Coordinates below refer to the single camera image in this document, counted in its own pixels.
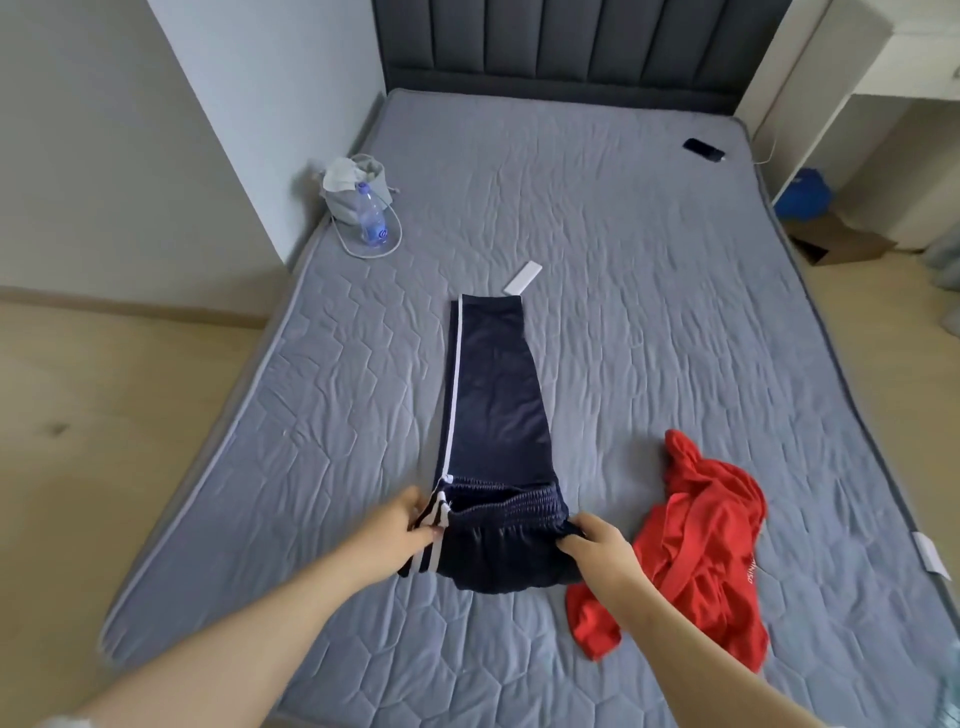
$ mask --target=baseboard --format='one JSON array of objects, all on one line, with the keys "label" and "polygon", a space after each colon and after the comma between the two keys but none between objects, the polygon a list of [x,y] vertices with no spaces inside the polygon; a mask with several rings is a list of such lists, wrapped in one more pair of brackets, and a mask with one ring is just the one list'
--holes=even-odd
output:
[{"label": "baseboard", "polygon": [[47,293],[8,285],[0,285],[0,302],[25,303],[51,308],[68,308],[76,311],[111,313],[117,316],[140,316],[148,319],[181,321],[187,324],[213,324],[215,326],[237,328],[264,328],[267,326],[269,319],[267,316],[218,311],[212,308],[110,301],[109,299],[98,299],[92,296]]}]

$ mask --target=hand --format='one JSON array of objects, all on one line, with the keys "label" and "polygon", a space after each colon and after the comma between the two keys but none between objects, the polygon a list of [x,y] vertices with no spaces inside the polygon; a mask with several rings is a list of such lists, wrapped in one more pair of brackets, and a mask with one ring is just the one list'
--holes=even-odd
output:
[{"label": "hand", "polygon": [[407,559],[443,533],[437,526],[408,530],[425,506],[420,488],[411,485],[374,508],[353,535],[340,544],[337,551],[348,561],[358,589],[397,572]]},{"label": "hand", "polygon": [[615,526],[592,513],[578,513],[570,520],[587,537],[565,536],[557,542],[557,548],[573,557],[593,595],[615,618],[621,606],[639,606],[621,605],[625,599],[634,598],[637,590],[645,595],[659,594],[643,573],[633,547]]}]

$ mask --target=wooden floor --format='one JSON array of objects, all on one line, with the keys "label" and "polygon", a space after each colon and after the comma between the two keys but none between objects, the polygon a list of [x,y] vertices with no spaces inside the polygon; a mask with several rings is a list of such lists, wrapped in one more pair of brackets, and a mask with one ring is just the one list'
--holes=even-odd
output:
[{"label": "wooden floor", "polygon": [[105,684],[108,603],[259,334],[0,304],[0,724]]},{"label": "wooden floor", "polygon": [[[960,575],[960,296],[915,258],[809,269],[856,394]],[[239,328],[0,304],[0,716],[103,686],[108,602],[257,340]]]}]

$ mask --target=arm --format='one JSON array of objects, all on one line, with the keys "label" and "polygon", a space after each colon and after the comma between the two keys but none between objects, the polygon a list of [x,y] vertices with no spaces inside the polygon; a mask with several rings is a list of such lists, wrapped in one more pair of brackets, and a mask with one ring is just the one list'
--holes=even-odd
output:
[{"label": "arm", "polygon": [[681,728],[823,728],[674,609],[615,527],[589,513],[573,521],[587,538],[567,536],[558,546],[576,560],[590,590],[634,638]]},{"label": "arm", "polygon": [[416,487],[403,491],[336,550],[122,677],[78,715],[97,728],[258,727],[337,607],[433,539],[432,528],[407,530],[418,498]]}]

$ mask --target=cardboard box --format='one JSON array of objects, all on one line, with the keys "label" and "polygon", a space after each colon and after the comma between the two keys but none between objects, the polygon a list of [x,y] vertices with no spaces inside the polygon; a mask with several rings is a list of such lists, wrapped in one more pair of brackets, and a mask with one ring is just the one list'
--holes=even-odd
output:
[{"label": "cardboard box", "polygon": [[785,220],[782,224],[810,265],[874,260],[896,245],[875,232],[848,228],[831,212],[805,222]]}]

